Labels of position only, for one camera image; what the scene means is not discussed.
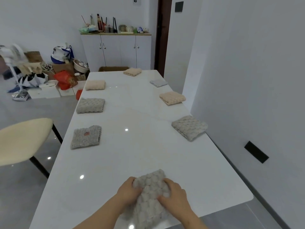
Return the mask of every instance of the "red plastic bag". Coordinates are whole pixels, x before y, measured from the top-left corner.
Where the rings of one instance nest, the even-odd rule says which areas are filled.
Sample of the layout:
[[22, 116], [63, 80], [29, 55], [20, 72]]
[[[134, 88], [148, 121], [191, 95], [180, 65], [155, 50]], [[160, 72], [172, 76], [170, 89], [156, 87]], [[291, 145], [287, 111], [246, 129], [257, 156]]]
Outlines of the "red plastic bag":
[[81, 97], [81, 93], [83, 92], [82, 89], [78, 90], [76, 93], [76, 99], [79, 100], [79, 98]]
[[67, 90], [77, 84], [77, 81], [74, 80], [74, 76], [70, 75], [69, 72], [65, 70], [56, 73], [54, 79], [58, 80], [58, 85], [61, 90]]

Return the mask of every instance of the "black chair leg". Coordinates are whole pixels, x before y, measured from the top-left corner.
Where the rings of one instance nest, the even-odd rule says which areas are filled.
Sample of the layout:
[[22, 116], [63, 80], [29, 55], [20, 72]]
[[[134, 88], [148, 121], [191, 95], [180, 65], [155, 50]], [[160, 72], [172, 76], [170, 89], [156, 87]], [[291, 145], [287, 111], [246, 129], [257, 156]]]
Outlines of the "black chair leg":
[[58, 138], [59, 142], [62, 144], [63, 143], [63, 139], [61, 138], [61, 136], [60, 136], [59, 132], [57, 131], [57, 129], [56, 129], [54, 124], [52, 126], [52, 130], [55, 133], [56, 137]]
[[44, 176], [49, 178], [50, 174], [49, 172], [43, 167], [42, 164], [36, 159], [36, 157], [32, 156], [30, 158], [30, 161], [40, 170], [41, 173], [43, 173]]

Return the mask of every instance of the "forearm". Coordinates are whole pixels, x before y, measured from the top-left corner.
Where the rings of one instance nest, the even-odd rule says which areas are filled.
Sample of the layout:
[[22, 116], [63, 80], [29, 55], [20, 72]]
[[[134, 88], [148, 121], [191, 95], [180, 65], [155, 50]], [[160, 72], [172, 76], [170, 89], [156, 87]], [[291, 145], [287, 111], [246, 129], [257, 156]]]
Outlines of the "forearm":
[[208, 229], [206, 225], [201, 221], [200, 218], [194, 213], [190, 212], [186, 215], [182, 220], [181, 223], [184, 229]]
[[124, 206], [115, 195], [74, 229], [113, 229], [123, 210]]

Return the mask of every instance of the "knitted cloth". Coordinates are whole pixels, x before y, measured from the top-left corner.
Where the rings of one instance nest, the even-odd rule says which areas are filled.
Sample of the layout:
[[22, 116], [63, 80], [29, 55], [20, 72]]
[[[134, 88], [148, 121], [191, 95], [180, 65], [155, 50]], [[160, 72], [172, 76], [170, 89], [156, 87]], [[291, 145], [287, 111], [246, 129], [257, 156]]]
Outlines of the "knitted cloth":
[[162, 79], [151, 80], [150, 83], [156, 86], [157, 88], [167, 85], [167, 82]]
[[133, 181], [132, 186], [134, 188], [143, 188], [141, 195], [132, 208], [133, 222], [136, 229], [150, 228], [169, 215], [157, 200], [157, 197], [161, 194], [167, 198], [170, 196], [170, 190], [163, 178], [165, 178], [164, 171], [159, 169]]
[[126, 71], [124, 71], [123, 73], [125, 75], [136, 76], [136, 75], [140, 74], [141, 72], [142, 72], [142, 69], [140, 69], [140, 68], [129, 68]]
[[99, 145], [102, 127], [98, 125], [74, 130], [71, 149]]
[[105, 89], [105, 80], [87, 80], [86, 90], [104, 90]]
[[180, 103], [182, 101], [185, 101], [186, 98], [184, 95], [181, 95], [177, 92], [166, 92], [163, 94], [160, 94], [160, 98], [166, 103], [168, 106]]
[[172, 126], [189, 141], [192, 141], [208, 128], [208, 125], [205, 122], [200, 122], [191, 115], [182, 117], [172, 122]]
[[102, 112], [104, 110], [104, 99], [99, 98], [89, 98], [84, 99], [81, 98], [78, 101], [78, 105], [76, 108], [76, 112], [79, 113], [86, 113], [86, 112]]

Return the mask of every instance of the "cabinet door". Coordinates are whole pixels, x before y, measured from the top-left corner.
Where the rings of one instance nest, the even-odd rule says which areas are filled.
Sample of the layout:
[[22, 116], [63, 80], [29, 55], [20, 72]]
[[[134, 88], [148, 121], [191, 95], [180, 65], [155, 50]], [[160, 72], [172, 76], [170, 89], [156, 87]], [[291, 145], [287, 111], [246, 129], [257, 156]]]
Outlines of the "cabinet door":
[[87, 62], [91, 72], [106, 66], [100, 35], [81, 35]]
[[119, 35], [101, 35], [106, 66], [122, 66]]
[[136, 42], [133, 35], [120, 35], [120, 51], [122, 58], [122, 66], [128, 66], [130, 68], [137, 67], [137, 54], [136, 54]]
[[137, 68], [150, 70], [151, 36], [136, 36]]

